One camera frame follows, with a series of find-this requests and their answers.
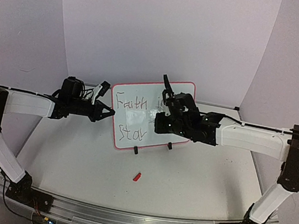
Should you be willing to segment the pink framed whiteboard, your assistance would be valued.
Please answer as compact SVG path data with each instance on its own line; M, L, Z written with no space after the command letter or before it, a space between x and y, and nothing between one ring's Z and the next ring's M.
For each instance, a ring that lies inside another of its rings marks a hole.
M157 134L154 121L158 112L169 113L164 105L163 82L116 84L111 92L114 146L117 150L130 150L134 146L151 146L172 142L173 145L189 142L174 134Z

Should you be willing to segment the red marker cap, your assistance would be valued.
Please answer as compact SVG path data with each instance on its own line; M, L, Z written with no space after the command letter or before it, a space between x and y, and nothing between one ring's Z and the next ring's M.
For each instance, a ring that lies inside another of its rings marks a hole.
M137 181L140 179L140 177L141 177L141 173L139 172L139 173L137 173L136 176L133 178L133 181L134 181L134 182L137 182Z

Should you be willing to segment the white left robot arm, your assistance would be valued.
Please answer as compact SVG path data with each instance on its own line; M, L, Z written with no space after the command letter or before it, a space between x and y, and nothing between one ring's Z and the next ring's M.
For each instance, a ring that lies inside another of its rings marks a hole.
M9 179L14 194L22 203L27 204L35 197L31 188L33 180L6 141L3 132L6 116L20 114L61 120L79 115L98 122L115 114L100 100L109 89L106 81L87 89L76 77L67 77L52 95L0 84L0 171Z

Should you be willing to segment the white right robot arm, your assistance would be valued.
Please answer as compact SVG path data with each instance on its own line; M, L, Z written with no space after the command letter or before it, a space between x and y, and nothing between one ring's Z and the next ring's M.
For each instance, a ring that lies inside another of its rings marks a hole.
M258 125L223 113L200 111L190 94L163 91L166 111L154 119L157 134L173 134L193 143L249 151L278 167L278 173L249 210L249 220L264 223L292 194L299 192L299 125Z

